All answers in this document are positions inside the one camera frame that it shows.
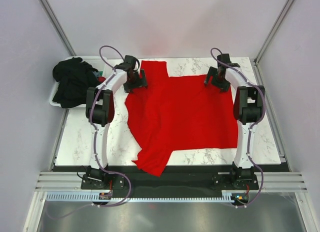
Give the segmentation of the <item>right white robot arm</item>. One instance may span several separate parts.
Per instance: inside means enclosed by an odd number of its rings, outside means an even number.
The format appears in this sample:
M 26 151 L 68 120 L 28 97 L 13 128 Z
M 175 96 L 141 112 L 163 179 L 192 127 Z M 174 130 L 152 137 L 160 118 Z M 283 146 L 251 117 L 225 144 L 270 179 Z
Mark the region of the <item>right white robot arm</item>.
M 251 82 L 237 63 L 232 63 L 228 53 L 220 52 L 213 56 L 217 67 L 210 67 L 204 85 L 213 85 L 220 92 L 235 88 L 233 116 L 237 121 L 238 140 L 233 167 L 236 171 L 253 172 L 255 163 L 252 159 L 255 130 L 266 114 L 264 98 L 265 88 Z

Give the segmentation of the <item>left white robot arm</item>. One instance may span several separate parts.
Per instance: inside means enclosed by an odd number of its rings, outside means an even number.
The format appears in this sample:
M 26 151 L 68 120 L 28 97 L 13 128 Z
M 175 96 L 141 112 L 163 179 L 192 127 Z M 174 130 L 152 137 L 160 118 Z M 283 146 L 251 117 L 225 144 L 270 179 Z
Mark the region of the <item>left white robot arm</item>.
M 140 62 L 137 58 L 126 55 L 122 63 L 114 66 L 107 79 L 97 87 L 87 90 L 85 115 L 91 124 L 91 151 L 100 169 L 108 168 L 107 136 L 115 117 L 114 94 L 121 87 L 126 93 L 148 87 L 145 71 L 139 67 Z

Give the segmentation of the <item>red t shirt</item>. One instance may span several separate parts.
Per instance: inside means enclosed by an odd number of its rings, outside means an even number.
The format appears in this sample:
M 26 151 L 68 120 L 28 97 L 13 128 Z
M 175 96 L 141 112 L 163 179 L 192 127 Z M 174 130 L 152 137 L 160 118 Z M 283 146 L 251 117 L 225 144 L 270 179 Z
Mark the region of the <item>red t shirt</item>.
M 173 151 L 238 145 L 232 93 L 205 86 L 204 75 L 170 77 L 164 61 L 143 61 L 148 87 L 125 100 L 128 127 L 140 146 L 136 166 L 154 176 Z

